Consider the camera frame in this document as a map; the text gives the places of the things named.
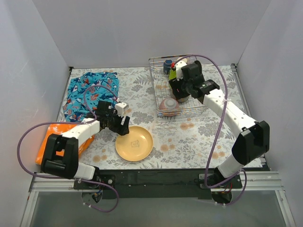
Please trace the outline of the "beige bear plate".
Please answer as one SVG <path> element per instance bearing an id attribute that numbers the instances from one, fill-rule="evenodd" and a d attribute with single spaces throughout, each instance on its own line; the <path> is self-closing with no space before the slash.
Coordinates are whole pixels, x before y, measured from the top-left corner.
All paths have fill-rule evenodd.
<path id="1" fill-rule="evenodd" d="M 118 136 L 116 139 L 116 151 L 126 161 L 141 161 L 149 156 L 152 149 L 152 135 L 140 126 L 129 127 L 127 135 Z"/>

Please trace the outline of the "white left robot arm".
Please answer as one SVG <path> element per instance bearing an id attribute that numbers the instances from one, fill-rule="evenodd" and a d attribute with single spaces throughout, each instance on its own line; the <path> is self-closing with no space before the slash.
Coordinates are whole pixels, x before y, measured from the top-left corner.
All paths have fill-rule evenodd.
<path id="1" fill-rule="evenodd" d="M 108 128 L 118 135 L 129 133 L 130 117 L 124 117 L 127 103 L 99 101 L 97 108 L 86 115 L 81 124 L 61 133 L 51 134 L 46 142 L 41 171 L 65 179 L 84 179 L 90 189 L 100 186 L 97 167 L 79 161 L 80 146 L 101 130 Z"/>

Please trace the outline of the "lime green plate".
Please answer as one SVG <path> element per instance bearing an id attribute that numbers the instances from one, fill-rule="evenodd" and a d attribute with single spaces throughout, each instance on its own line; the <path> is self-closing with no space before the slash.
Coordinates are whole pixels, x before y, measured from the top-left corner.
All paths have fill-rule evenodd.
<path id="1" fill-rule="evenodd" d="M 176 68 L 171 68 L 169 71 L 169 80 L 171 79 L 176 79 L 177 78 L 177 73 L 176 73 Z"/>

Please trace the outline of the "brown rimmed cream bowl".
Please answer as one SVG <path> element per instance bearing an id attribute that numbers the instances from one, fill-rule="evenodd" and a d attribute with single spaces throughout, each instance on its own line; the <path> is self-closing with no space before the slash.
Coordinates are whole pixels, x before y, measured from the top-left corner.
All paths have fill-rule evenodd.
<path id="1" fill-rule="evenodd" d="M 184 103 L 189 99 L 189 96 L 184 96 L 184 95 L 175 96 L 175 99 L 178 103 Z"/>

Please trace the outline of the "dark blue mug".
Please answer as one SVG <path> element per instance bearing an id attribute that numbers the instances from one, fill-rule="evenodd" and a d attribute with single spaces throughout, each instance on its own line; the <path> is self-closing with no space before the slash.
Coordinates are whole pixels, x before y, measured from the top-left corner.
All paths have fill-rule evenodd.
<path id="1" fill-rule="evenodd" d="M 173 63 L 172 59 L 166 59 L 164 61 L 164 63 L 163 63 L 163 73 L 165 75 L 169 75 L 172 63 Z"/>

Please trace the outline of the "floral patterned bowl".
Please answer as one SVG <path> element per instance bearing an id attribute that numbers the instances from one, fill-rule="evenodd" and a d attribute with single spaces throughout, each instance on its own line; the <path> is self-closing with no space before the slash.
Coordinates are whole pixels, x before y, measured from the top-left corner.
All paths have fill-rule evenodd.
<path id="1" fill-rule="evenodd" d="M 174 98 L 166 98 L 160 103 L 159 110 L 163 116 L 176 116 L 179 113 L 179 104 Z"/>

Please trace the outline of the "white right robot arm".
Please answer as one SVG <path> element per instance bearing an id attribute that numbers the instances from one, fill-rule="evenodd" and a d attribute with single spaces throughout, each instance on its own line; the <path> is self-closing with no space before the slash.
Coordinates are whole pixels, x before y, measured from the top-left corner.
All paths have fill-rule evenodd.
<path id="1" fill-rule="evenodd" d="M 205 80 L 200 61 L 187 64 L 173 62 L 170 71 L 175 78 L 169 80 L 172 93 L 180 99 L 191 96 L 212 110 L 236 137 L 232 153 L 214 169 L 212 175 L 205 173 L 203 184 L 206 188 L 227 187 L 232 178 L 244 166 L 269 151 L 270 126 L 246 115 L 227 98 L 227 90 L 221 90 L 213 80 Z"/>

